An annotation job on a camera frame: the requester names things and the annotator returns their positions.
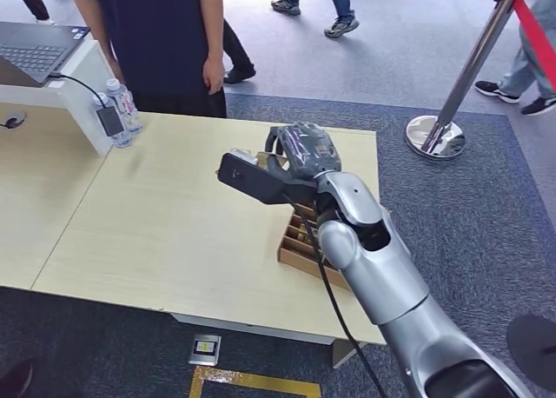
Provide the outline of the person's right hand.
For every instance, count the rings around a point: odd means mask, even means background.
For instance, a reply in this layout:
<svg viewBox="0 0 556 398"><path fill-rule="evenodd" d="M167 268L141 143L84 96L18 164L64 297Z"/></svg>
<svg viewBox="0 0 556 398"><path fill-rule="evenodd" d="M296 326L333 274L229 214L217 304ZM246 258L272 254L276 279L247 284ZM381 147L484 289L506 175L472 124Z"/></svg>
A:
<svg viewBox="0 0 556 398"><path fill-rule="evenodd" d="M118 62L117 59L115 59L115 58L109 58L108 59L108 64L110 67L110 69L112 70L112 75L115 78L118 79L121 84L124 84L125 83L125 80L124 78L124 75L121 72L121 67L120 67L120 65L119 65L119 63Z"/></svg>

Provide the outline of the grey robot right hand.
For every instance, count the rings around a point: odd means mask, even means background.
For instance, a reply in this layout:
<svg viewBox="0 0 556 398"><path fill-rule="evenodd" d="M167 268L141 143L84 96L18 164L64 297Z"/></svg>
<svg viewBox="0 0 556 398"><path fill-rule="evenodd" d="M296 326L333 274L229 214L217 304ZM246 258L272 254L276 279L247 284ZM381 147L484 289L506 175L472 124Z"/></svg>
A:
<svg viewBox="0 0 556 398"><path fill-rule="evenodd" d="M272 126L266 142L267 169L280 178L312 181L324 172L340 171L332 139L314 123Z"/></svg>

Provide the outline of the person's left hand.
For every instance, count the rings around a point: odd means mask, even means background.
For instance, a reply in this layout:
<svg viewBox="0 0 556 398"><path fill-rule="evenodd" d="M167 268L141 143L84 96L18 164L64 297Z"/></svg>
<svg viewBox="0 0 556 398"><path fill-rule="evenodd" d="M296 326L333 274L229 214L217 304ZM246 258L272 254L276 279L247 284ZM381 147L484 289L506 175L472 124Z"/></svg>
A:
<svg viewBox="0 0 556 398"><path fill-rule="evenodd" d="M222 89L224 68L221 57L208 56L203 65L203 80L209 95L213 95Z"/></svg>

